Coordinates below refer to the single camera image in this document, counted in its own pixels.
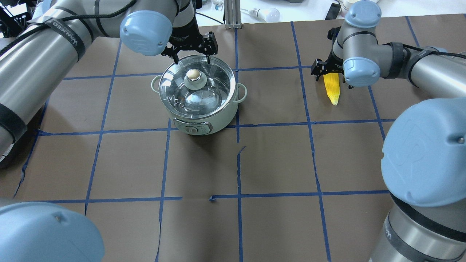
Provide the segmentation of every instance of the pot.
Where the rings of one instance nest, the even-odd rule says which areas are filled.
[[[160,80],[158,90],[155,82]],[[244,96],[238,99],[239,87]],[[247,89],[236,83],[232,69],[222,60],[190,55],[171,64],[151,82],[175,126],[190,135],[213,134],[225,128],[236,115]]]

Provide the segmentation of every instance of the pot lid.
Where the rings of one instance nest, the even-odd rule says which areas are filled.
[[[216,114],[233,98],[236,81],[222,60],[191,55],[172,64],[160,79],[160,98],[173,114],[199,119]]]

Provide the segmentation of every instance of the beige knob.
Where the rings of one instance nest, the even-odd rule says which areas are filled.
[[[186,72],[186,76],[188,77],[189,80],[196,81],[201,78],[201,71],[197,69],[190,69],[188,70],[188,72]]]

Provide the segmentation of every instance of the yellow object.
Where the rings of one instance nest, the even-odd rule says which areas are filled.
[[[327,91],[327,96],[333,105],[338,104],[340,98],[340,79],[338,73],[328,73],[323,75],[323,82]]]

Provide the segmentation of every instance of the pot handle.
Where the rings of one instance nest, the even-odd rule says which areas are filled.
[[[158,94],[158,91],[154,89],[154,84],[160,78],[162,78],[162,75],[158,75],[158,76],[154,77],[154,79],[152,79],[152,82],[151,82],[151,89],[152,89],[152,91],[156,92],[157,94]]]
[[[246,97],[247,97],[247,88],[246,88],[245,85],[243,85],[243,84],[241,84],[241,83],[236,83],[236,85],[237,85],[237,88],[238,88],[238,86],[240,86],[240,87],[242,87],[242,88],[244,89],[244,96],[243,96],[240,100],[235,100],[235,101],[233,101],[233,103],[241,103],[241,102],[243,102],[244,99],[246,99]]]

